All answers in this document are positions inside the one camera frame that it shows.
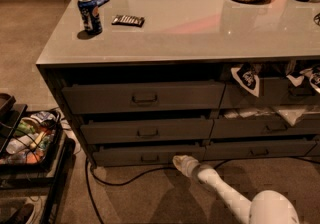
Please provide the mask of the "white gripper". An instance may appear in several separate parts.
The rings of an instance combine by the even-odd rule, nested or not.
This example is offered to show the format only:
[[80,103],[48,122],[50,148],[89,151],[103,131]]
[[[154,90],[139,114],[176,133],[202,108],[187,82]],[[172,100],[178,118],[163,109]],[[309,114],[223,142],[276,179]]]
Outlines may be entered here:
[[187,155],[175,155],[172,162],[177,170],[181,170],[186,177],[193,179],[205,179],[208,176],[208,168],[199,161]]

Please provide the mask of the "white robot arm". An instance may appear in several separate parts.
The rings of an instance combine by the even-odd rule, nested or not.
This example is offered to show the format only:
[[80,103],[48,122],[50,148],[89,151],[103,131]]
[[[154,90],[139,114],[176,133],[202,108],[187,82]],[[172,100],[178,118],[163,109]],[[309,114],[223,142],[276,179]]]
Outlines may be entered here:
[[247,199],[228,185],[218,172],[189,155],[175,155],[173,164],[184,176],[213,189],[240,224],[300,224],[295,207],[273,190],[259,192]]

